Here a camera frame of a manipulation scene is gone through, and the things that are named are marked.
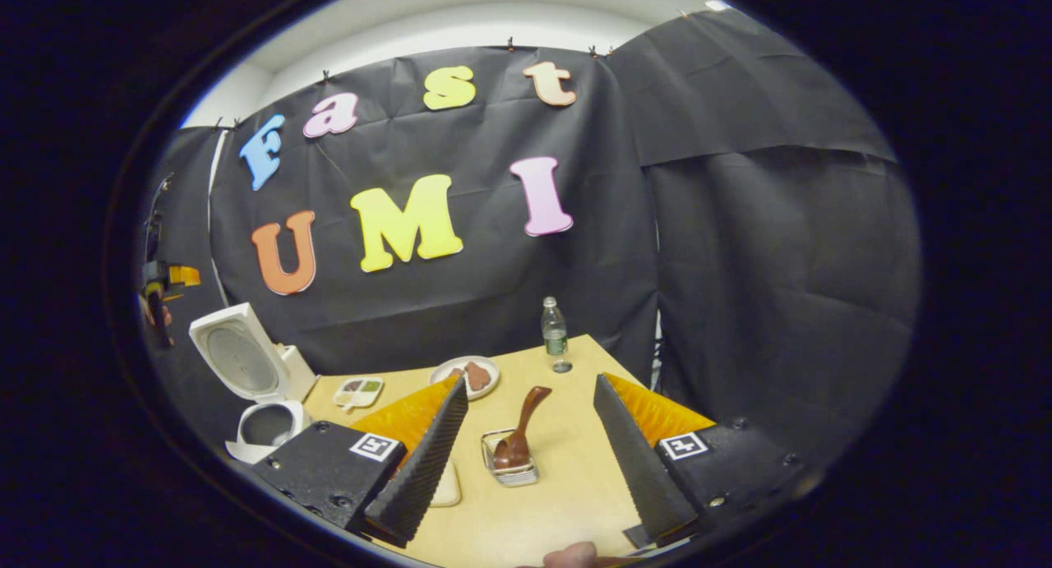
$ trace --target pink letter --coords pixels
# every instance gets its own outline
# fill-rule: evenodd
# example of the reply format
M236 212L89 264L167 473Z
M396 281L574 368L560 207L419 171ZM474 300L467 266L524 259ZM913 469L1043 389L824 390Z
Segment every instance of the pink letter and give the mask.
M573 227L573 217L563 212L555 192L554 168L559 161L554 157L532 157L511 164L511 174L519 176L526 190L526 206L529 222L526 235L547 236Z
M353 93L338 93L321 100L309 121L303 125L303 137L316 138L326 134L339 134L349 130L358 122L355 107L358 106L358 96Z

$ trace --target blue letter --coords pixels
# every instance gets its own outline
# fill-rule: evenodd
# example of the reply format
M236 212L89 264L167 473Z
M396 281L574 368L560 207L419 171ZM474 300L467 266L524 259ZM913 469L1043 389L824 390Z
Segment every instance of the blue letter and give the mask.
M270 159L270 153L278 153L278 148L281 148L281 137L279 137L276 127L280 127L285 123L285 116L274 115L256 133L248 142L245 142L244 147L241 147L241 157L244 157L248 161L248 168L252 171L252 190L259 190L263 186L263 182L270 179L274 171L278 171L278 164L281 160L278 157Z

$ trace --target brown spoon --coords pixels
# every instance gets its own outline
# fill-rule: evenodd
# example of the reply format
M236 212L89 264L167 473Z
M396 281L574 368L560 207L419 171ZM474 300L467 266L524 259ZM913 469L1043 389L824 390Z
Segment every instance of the brown spoon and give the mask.
M522 415L519 417L519 426L514 432L505 437L497 444L493 451L493 469L507 469L509 467L520 467L529 463L529 445L526 444L526 425L529 418L533 415L542 400L551 393L550 387L534 387L529 389L526 400L523 400Z

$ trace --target black fabric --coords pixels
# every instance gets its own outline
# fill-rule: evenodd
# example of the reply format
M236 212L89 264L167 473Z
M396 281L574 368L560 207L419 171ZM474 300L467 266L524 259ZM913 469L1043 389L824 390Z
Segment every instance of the black fabric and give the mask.
M165 303L171 313L168 332L176 341L175 346L161 349L154 336L145 332L144 340L171 403L202 440L216 447L221 447L224 439L234 439L241 411L251 404L226 389L201 358L188 333L194 320L223 308L211 268L205 211L211 161L219 137L219 130L207 126L187 127L174 134L168 148L149 174L146 185L149 194L143 197L138 217L138 220L146 220L155 188L165 176L173 175L168 190L158 200L157 208L163 219L156 258L198 269L201 283L181 288L179 299ZM133 245L139 286L134 290L142 288L144 239L144 228L137 227Z
M767 148L647 167L661 230L663 389L830 461L905 359L919 298L888 161Z
M618 47L609 63L643 164L777 145L894 159L828 70L737 11L666 21Z
M538 99L526 66L552 60L568 69L578 100ZM470 66L474 99L428 110L424 78ZM358 122L342 134L305 138L318 101L356 93ZM284 115L278 171L259 190L239 157L274 115ZM434 365L467 353L492 356L541 344L544 296L557 296L570 336L589 332L644 383L656 316L655 231L628 110L604 60L549 48L469 47L398 58L339 74L294 93L242 123L222 148L211 194L211 242L231 303L251 302L271 339L297 344L323 374ZM531 238L515 160L552 156L563 234ZM449 175L452 226L462 252L425 261L413 253L364 272L353 195L382 188L404 208L413 182ZM297 266L285 220L316 211L316 279L278 296L263 283L250 236L282 224L285 269Z

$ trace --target small glass dish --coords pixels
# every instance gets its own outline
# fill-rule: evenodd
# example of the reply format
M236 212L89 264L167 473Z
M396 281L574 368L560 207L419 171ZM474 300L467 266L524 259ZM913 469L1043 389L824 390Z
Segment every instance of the small glass dish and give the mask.
M513 428L505 428L504 430L489 430L482 435L482 461L486 464L486 469L489 473L501 483L503 486L509 488L515 486L526 486L533 484L541 478L540 471L537 469L537 463L533 461L533 455L529 457L529 463L519 467L509 467L505 469L494 469L493 468L493 450L497 449L497 444L504 440L505 437L514 432Z

